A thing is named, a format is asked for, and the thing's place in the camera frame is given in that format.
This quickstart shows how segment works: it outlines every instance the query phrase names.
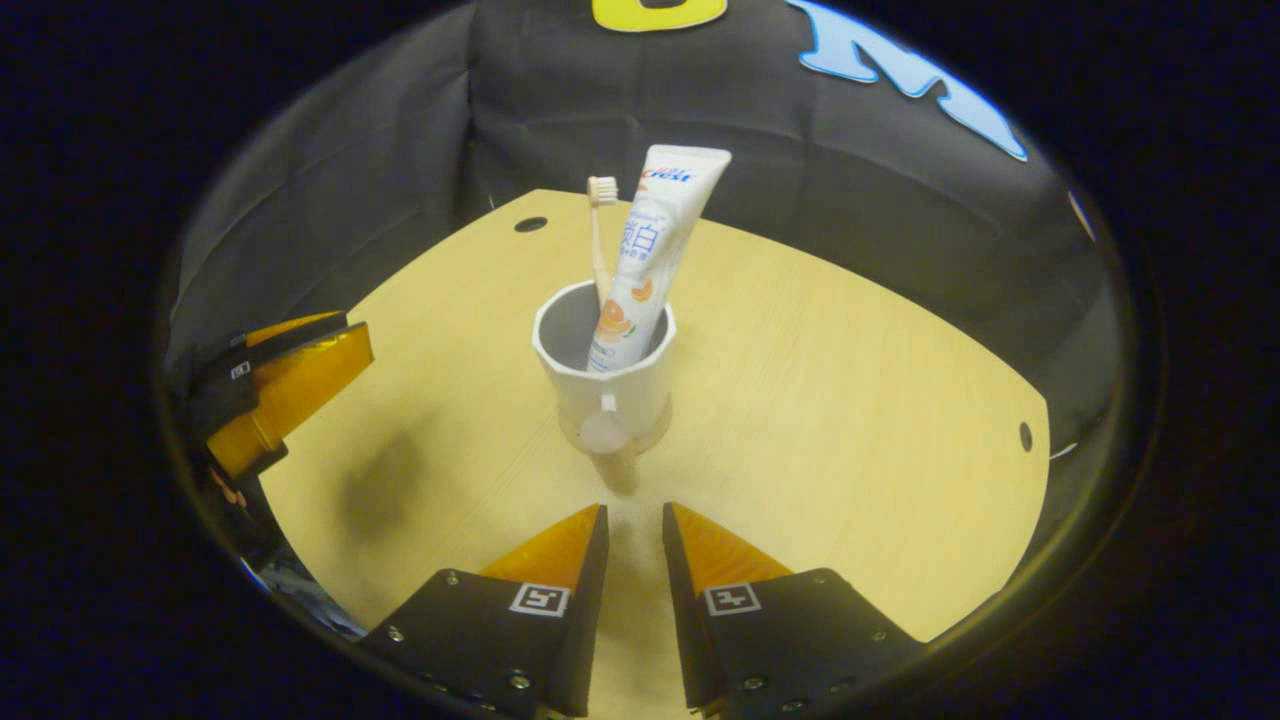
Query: toothbrush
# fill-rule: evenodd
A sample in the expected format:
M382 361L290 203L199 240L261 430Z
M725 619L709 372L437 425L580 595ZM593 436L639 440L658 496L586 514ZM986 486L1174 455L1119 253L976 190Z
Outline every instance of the toothbrush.
M604 250L600 247L600 205L613 205L618 201L618 181L616 178L586 178L586 199L591 202L591 273L595 275L595 297L604 307L609 297L613 277L604 264Z

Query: brand logo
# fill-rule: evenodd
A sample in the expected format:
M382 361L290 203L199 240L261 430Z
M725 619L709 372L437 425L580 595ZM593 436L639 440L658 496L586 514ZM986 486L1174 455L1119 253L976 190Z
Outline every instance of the brand logo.
M653 32L709 23L728 0L591 0L591 15L605 29Z
M943 113L1005 152L1027 161L1027 150L1014 138L1000 110L946 70L914 53L902 50L887 37L835 10L808 0L786 0L786 3L804 10L813 23L814 49L800 55L800 63L806 68L872 83L879 79L879 76L859 59L859 53L865 53L908 97L920 97L941 82L947 92L938 99Z
M692 168L645 168L640 173L640 179L644 178L658 178L658 179L671 179L677 182L689 182L694 177Z

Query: cup rim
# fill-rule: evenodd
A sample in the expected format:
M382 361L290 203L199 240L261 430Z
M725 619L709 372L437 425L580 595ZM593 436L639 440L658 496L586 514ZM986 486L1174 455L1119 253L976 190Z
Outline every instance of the cup rim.
M559 374L570 375L573 378L591 379L591 380L612 380L614 378L620 378L622 375L636 373L654 366L662 357L662 354L666 352L667 346L671 345L671 341L676 337L676 314L671 309L671 301L667 301L662 306L662 311L667 315L667 334L662 338L662 342L659 342L658 347L654 347L653 352L645 355L644 359L641 359L639 363L622 368L621 370L609 370L608 373L589 373L586 370L577 370L575 368L564 365L559 360L556 360L554 357L550 356L549 352L547 352L547 348L543 347L543 341L540 337L538 337L540 334L538 331L543 325L543 316L547 314L547 310L550 309L550 306L554 305L557 300L564 297L566 295L573 292L575 290L594 284L595 284L594 279L586 279L573 284L567 284L559 288L559 291L556 295L553 295L550 300L544 302L543 306L538 309L538 313L534 315L534 336L532 336L534 350L538 352L538 356L541 357L543 363L547 363L548 366L550 366Z

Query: wooden table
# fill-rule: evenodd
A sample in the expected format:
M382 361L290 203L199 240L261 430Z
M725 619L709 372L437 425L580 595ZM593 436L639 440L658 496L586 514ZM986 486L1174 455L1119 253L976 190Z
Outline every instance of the wooden table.
M604 208L621 237L628 204ZM548 223L516 232L530 217ZM1009 579L1048 473L1044 400L986 348L859 275L701 220L671 304L671 428L613 495L557 425L534 313L590 277L581 195L535 191L458 231L351 313L374 364L262 477L302 561L375 626L444 566L477 571L609 507L593 717L687 717L662 505L792 570L841 573L929 641ZM1024 450L1020 424L1033 438Z

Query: white cup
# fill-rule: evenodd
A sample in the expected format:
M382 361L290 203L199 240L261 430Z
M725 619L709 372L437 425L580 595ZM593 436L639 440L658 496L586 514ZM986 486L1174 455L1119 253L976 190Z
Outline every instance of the white cup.
M671 423L667 350L676 337L676 316L668 302L639 363L590 373L586 354L599 319L594 281L561 288L534 318L534 350L556 388L561 429L593 460L621 451L640 454L662 438Z

